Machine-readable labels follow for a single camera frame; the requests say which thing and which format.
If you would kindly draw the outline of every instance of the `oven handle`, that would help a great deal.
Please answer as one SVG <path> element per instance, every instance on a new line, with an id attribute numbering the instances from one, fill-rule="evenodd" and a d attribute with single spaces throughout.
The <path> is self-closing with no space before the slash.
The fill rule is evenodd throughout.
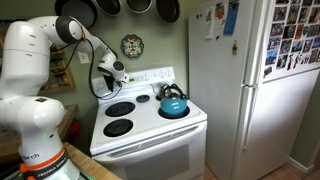
<path id="1" fill-rule="evenodd" d="M 113 164 L 113 163 L 118 163 L 120 161 L 124 161 L 124 160 L 127 160 L 127 159 L 130 159 L 130 158 L 134 158 L 134 157 L 138 157 L 138 156 L 143 156 L 145 154 L 148 154 L 148 153 L 151 153 L 153 151 L 157 151 L 157 150 L 160 150 L 161 148 L 164 148 L 166 146 L 170 146 L 170 145 L 174 145 L 175 143 L 177 143 L 177 141 L 183 141 L 185 139 L 188 139 L 189 137 L 191 136 L 194 136 L 202 131 L 205 131 L 207 129 L 207 121 L 204 121 L 204 122 L 201 122 L 201 123 L 198 123 L 194 126 L 198 126 L 197 129 L 195 129 L 193 132 L 190 132 L 190 133 L 187 133 L 185 135 L 182 135 L 180 137 L 177 137 L 177 138 L 174 138 L 172 140 L 169 140 L 169 141 L 165 141 L 163 143 L 160 143 L 160 144 L 157 144 L 157 145 L 154 145 L 154 146 L 151 146 L 149 148 L 145 148 L 145 149 L 142 149 L 140 151 L 136 151 L 136 152 L 133 152 L 133 153 L 129 153 L 127 155 L 123 155 L 121 157 L 109 157 L 107 154 L 101 154 L 101 155 L 98 155 L 98 156 L 94 156 L 92 157 L 94 160 L 102 163 L 102 164 Z"/>

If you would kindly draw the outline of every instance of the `decorative plate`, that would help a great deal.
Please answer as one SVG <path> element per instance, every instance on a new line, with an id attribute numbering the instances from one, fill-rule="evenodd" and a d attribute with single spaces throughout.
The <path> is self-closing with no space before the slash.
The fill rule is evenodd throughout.
<path id="1" fill-rule="evenodd" d="M 143 53 L 144 44 L 142 39 L 135 34 L 126 35 L 121 40 L 121 49 L 125 56 L 138 58 Z"/>

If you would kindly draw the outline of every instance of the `stove control panel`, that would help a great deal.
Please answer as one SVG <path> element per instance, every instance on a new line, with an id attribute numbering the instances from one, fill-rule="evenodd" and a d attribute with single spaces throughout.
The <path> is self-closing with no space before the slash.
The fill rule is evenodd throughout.
<path id="1" fill-rule="evenodd" d="M 129 82 L 122 83 L 122 89 L 132 88 L 147 84 L 155 84 L 166 81 L 173 81 L 175 79 L 174 70 L 172 66 L 146 69 L 142 71 L 129 72 Z M 92 79 L 92 85 L 95 93 L 108 93 L 107 85 L 103 77 Z"/>
<path id="2" fill-rule="evenodd" d="M 144 85 L 173 80 L 173 67 L 157 68 L 144 71 L 128 73 L 130 75 L 129 84 Z"/>

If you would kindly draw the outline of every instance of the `wooden countertop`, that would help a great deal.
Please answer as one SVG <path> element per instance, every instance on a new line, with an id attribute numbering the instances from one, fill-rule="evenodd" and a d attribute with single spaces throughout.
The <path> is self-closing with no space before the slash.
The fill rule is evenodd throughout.
<path id="1" fill-rule="evenodd" d="M 77 108 L 77 105 L 65 106 L 67 113 L 58 126 L 58 134 L 60 135 L 61 140 L 63 140 L 67 134 L 70 124 L 75 117 Z M 20 135 L 16 132 L 12 132 L 6 139 L 0 140 L 0 165 L 20 162 L 20 156 L 18 153 L 20 144 Z"/>
<path id="2" fill-rule="evenodd" d="M 80 166 L 88 175 L 94 177 L 96 180 L 121 180 L 118 176 L 101 166 L 93 159 L 86 156 L 84 153 L 73 147 L 69 143 L 64 143 L 70 159 Z"/>

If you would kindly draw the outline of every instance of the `floor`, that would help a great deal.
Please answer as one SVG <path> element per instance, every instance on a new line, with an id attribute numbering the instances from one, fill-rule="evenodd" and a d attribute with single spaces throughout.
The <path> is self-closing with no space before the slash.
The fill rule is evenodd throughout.
<path id="1" fill-rule="evenodd" d="M 205 166 L 204 180 L 218 180 L 207 166 Z M 260 180 L 320 180 L 320 152 L 315 160 L 313 170 L 308 174 L 302 173 L 287 164 L 267 174 Z"/>

